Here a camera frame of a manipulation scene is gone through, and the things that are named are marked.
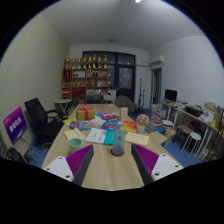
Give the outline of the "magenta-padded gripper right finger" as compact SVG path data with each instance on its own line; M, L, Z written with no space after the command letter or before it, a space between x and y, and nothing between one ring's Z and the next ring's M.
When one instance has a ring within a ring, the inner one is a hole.
M168 154L162 153L158 155L137 144L131 145L131 154L135 159L145 185L183 168L182 165L172 159Z

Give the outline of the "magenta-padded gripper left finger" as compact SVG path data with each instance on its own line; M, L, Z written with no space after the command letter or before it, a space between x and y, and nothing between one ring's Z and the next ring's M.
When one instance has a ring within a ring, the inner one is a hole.
M81 186L93 155L93 146L89 145L68 157L57 157L44 170Z

